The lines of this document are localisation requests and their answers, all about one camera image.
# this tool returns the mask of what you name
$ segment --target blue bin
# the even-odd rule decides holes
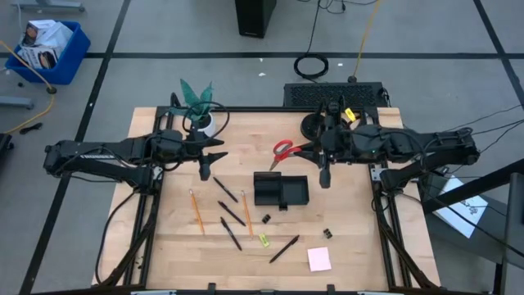
[[[58,63],[52,69],[37,69],[36,71],[50,84],[67,85],[70,84],[75,77],[76,71],[79,69],[89,45],[91,45],[91,41],[89,41],[88,37],[82,31],[79,23],[75,21],[61,21],[61,23],[73,31],[71,39],[67,43],[67,46],[65,46],[61,56],[58,57]],[[15,52],[19,50],[20,45],[16,46]],[[37,75],[22,65],[12,55],[6,62],[6,68],[15,71],[29,82],[43,83]]]

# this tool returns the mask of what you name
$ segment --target scissors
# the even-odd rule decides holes
[[[283,141],[277,143],[273,147],[273,154],[275,155],[273,164],[269,171],[272,171],[280,161],[287,159],[288,157],[294,156],[294,152],[302,152],[300,147],[293,147],[293,142],[289,139],[284,139]]]

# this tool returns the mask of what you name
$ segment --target white pot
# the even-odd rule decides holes
[[[204,132],[208,137],[215,134],[215,130],[216,130],[216,122],[215,122],[215,118],[213,117],[213,114],[210,113],[210,117],[211,117],[210,124],[207,125],[207,127],[200,128],[198,130],[198,131]]]

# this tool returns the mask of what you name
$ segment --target yellow tag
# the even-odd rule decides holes
[[[351,111],[351,109],[348,107],[344,111],[348,118],[350,118],[351,122],[355,122],[357,118],[355,117],[355,114]]]
[[[269,246],[269,241],[265,237],[265,234],[259,234],[259,238],[260,238],[260,241],[262,242],[262,245],[264,245],[264,247],[268,247]]]

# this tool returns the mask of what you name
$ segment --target yellow cable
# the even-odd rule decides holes
[[[27,63],[25,63],[25,61],[23,59],[21,59],[11,48],[9,48],[9,46],[7,46],[2,40],[0,40],[0,44],[5,47],[7,49],[8,52],[10,52],[19,62],[22,63],[22,65],[26,66],[28,69],[30,69],[35,75],[37,75],[47,86],[48,89],[54,89],[50,84],[49,82],[43,78],[35,69],[33,69],[30,65],[28,65]],[[18,129],[22,129],[24,128],[24,126],[26,126],[28,123],[32,122],[33,120],[36,120],[38,119],[39,117],[41,116],[44,116],[46,115],[52,108],[52,105],[54,104],[55,102],[55,95],[54,94],[50,94],[51,95],[51,100],[49,102],[49,105],[47,106],[47,108],[45,109],[45,111],[37,114],[36,116],[34,116],[33,118],[23,122],[22,124],[16,126],[15,128],[12,128],[12,129],[9,129],[8,131],[4,132],[5,134],[10,134],[10,133],[13,133],[15,131],[17,131]]]
[[[362,37],[362,43],[360,44],[360,50],[359,50],[359,56],[357,57],[357,64],[355,66],[355,71],[353,72],[353,76],[357,76],[357,70],[359,69],[360,64],[360,56],[362,56],[362,51],[364,50],[364,44],[366,43],[366,39],[368,38],[369,29],[371,29],[371,25],[373,24],[373,18],[375,18],[375,15],[377,14],[378,7],[380,6],[380,1],[377,0],[377,3],[375,4],[375,7],[373,8],[373,13],[369,17],[368,25],[366,26],[366,30],[364,32],[364,36]]]

